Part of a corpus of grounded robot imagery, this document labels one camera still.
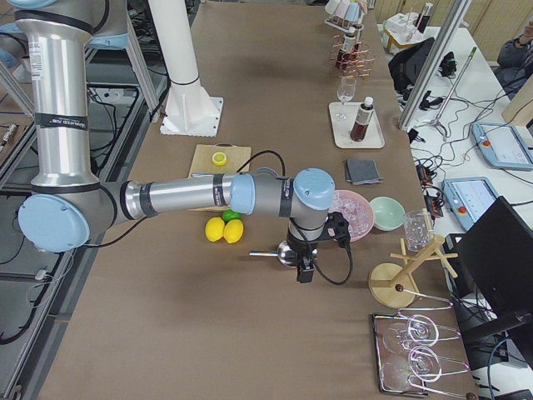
brown table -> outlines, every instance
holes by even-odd
[[[343,162],[375,159],[383,183],[357,187],[372,199],[392,196],[407,210],[423,206],[409,143],[399,116],[373,16],[366,40],[378,54],[356,99],[373,96],[386,145],[382,150],[337,148],[328,117],[336,101],[336,71],[328,60],[337,34],[322,7],[208,2],[193,25],[202,85],[224,97],[216,138],[169,137],[153,125],[131,178],[184,178],[198,143],[267,148],[294,176],[323,168],[339,188]],[[279,169],[272,156],[252,163]],[[398,253],[401,230],[372,232],[353,243],[355,272],[343,287],[317,274],[299,284],[275,259],[251,259],[252,249],[274,249],[286,220],[248,216],[244,238],[209,243],[206,212],[174,212],[147,220],[97,256],[68,324],[41,399],[343,399],[380,398],[370,315],[392,312],[371,296],[366,279],[375,265]],[[106,241],[126,227],[112,229]],[[332,278],[346,274],[346,254],[320,246],[320,264]],[[420,268],[421,290],[446,294],[436,264]],[[456,324],[453,312],[439,322]],[[465,359],[455,341],[442,348]],[[467,374],[448,382],[472,390]]]

jigger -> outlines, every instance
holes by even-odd
[[[315,258],[318,254],[318,250],[313,250],[313,257]],[[249,255],[251,256],[260,256],[260,257],[277,257],[280,260],[280,263],[286,267],[295,267],[296,266],[296,253],[292,250],[286,241],[281,242],[277,246],[277,251],[275,252],[264,252],[262,250],[251,250]]]

black monitor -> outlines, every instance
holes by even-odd
[[[507,331],[533,368],[533,232],[499,197],[457,243],[457,252],[497,316],[472,328],[474,339]],[[465,332],[466,343],[471,334]]]

green bowl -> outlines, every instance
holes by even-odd
[[[394,198],[376,197],[370,202],[374,211],[374,226],[382,231],[392,231],[403,225],[406,210]]]

yellow lemon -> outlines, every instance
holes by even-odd
[[[206,223],[206,238],[209,242],[216,242],[224,233],[224,220],[220,217],[213,217]]]
[[[232,219],[224,227],[224,238],[228,243],[235,243],[241,240],[244,233],[244,225],[240,219]]]

